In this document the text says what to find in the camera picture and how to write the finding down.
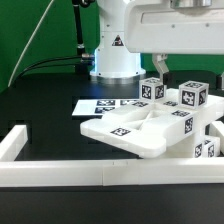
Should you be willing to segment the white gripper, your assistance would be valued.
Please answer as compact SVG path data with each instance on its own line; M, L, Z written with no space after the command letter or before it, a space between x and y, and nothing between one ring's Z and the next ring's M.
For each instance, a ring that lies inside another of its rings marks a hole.
M182 0L132 0L124 16L124 39L135 53L156 53L152 62L167 87L167 54L224 55L224 0L182 5Z

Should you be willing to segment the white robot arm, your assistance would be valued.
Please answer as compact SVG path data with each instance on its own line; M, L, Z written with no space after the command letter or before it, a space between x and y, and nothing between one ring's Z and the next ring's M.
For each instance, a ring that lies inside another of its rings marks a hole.
M168 72L169 54L224 55L224 0L96 0L100 43L91 79L108 84L142 78L140 55Z

